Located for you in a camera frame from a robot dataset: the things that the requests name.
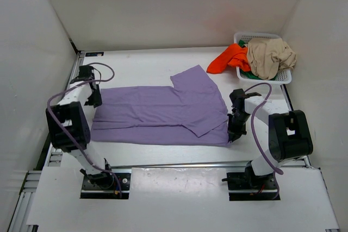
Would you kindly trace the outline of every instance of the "clothing pile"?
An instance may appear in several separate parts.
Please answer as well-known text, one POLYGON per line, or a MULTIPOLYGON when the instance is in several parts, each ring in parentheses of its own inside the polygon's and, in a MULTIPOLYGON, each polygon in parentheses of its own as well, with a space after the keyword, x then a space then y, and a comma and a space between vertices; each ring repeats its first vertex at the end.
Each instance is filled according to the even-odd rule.
POLYGON ((253 38, 248 44, 242 40, 220 54, 207 68, 207 73, 222 73, 227 65, 240 67, 252 79, 273 80, 277 72, 293 70, 296 54, 281 38, 253 38))
POLYGON ((228 146, 227 107, 199 65, 170 77, 171 86, 101 89, 94 141, 228 146))

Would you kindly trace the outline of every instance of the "orange cloth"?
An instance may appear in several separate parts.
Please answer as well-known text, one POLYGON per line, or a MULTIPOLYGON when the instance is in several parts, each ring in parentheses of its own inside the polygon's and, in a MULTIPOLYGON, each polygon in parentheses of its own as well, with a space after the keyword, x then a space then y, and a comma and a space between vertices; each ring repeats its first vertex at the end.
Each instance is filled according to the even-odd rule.
POLYGON ((244 72, 251 71, 251 68, 246 57, 248 48, 241 48, 234 43, 227 47, 214 61, 210 63, 207 68, 207 73, 222 73, 227 65, 233 67, 240 67, 244 72))

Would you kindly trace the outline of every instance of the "purple shirt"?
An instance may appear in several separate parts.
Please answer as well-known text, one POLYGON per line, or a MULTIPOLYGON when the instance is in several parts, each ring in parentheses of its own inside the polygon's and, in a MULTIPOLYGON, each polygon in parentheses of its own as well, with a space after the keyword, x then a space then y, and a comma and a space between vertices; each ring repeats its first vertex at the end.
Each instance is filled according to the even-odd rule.
POLYGON ((170 86, 102 89, 94 141, 226 146, 227 108, 216 84, 197 65, 170 86))

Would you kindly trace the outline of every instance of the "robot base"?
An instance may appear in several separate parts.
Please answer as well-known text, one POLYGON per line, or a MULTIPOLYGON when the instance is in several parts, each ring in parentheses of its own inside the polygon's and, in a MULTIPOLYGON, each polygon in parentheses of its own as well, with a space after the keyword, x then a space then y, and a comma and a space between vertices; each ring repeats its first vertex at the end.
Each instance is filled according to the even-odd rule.
POLYGON ((273 175, 270 175, 260 187, 251 187, 244 172, 229 172, 227 179, 222 181, 228 182, 229 201, 255 201, 255 200, 280 200, 277 193, 276 184, 274 183, 273 175))
MULTIPOLYGON (((115 173, 121 184, 122 199, 129 198, 129 188, 131 186, 131 173, 115 173)), ((80 198, 96 199, 120 199, 120 194, 115 194, 115 185, 101 189, 98 185, 93 185, 88 178, 84 176, 80 198)))

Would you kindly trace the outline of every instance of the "white wall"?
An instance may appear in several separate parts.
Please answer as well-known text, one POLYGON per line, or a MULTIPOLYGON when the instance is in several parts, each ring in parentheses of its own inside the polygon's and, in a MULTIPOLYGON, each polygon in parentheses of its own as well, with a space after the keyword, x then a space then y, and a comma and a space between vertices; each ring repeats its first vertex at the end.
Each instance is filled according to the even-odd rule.
POLYGON ((75 54, 49 0, 0 0, 0 230, 45 138, 45 100, 61 91, 75 54))
POLYGON ((51 0, 78 49, 226 46, 280 33, 298 0, 51 0))
POLYGON ((283 31, 299 55, 288 86, 302 109, 340 227, 348 231, 348 0, 301 0, 283 31))

